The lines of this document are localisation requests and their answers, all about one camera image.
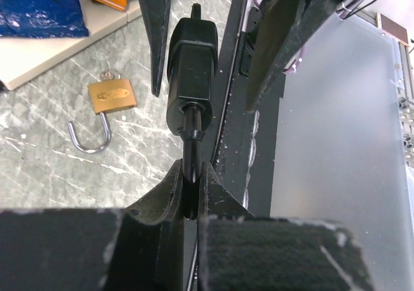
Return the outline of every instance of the white shelf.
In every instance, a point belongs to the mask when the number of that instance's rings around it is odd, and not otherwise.
[[[91,0],[80,0],[80,4],[90,33],[87,38],[0,38],[0,80],[7,89],[19,87],[141,16],[138,0],[128,1],[126,12]]]

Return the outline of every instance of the black plastic part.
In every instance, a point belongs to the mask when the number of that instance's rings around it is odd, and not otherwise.
[[[344,0],[272,0],[263,18],[249,75],[246,106],[253,111],[289,60]]]
[[[151,49],[151,91],[159,96],[167,48],[171,0],[138,0]]]
[[[182,166],[126,209],[105,291],[182,290]]]
[[[220,215],[228,219],[253,217],[221,185],[210,163],[202,164],[199,195],[199,218],[206,215]]]
[[[199,219],[198,239],[198,290],[374,290],[340,224],[209,216]]]
[[[194,18],[179,21],[169,45],[167,124],[177,135],[183,128],[183,108],[196,105],[201,110],[201,130],[212,115],[211,82],[217,68],[217,28],[211,21],[197,19],[200,5],[193,6]]]
[[[184,205],[184,216],[195,220],[199,210],[199,184],[201,174],[201,140],[199,133],[201,129],[201,112],[197,106],[184,108],[184,142],[182,157],[182,174],[184,177],[182,187],[182,199]]]

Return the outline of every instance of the brass padlock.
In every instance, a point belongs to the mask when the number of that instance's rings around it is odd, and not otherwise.
[[[88,86],[93,109],[100,112],[113,112],[136,106],[131,82],[127,79],[105,80]]]

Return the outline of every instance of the gray marble surface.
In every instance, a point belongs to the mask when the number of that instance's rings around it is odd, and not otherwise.
[[[192,3],[223,36],[231,0],[173,0],[169,34],[189,16]],[[108,114],[113,140],[102,153],[86,155],[72,145],[68,120],[82,144],[94,147],[103,129],[87,85],[101,71],[130,79],[138,105]],[[142,18],[55,66],[16,91],[0,94],[0,208],[124,207],[139,199],[182,156],[167,128],[168,84],[151,95],[149,47]]]

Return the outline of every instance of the blue plastic bag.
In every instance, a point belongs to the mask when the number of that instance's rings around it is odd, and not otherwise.
[[[0,36],[80,38],[88,35],[79,0],[0,0]]]

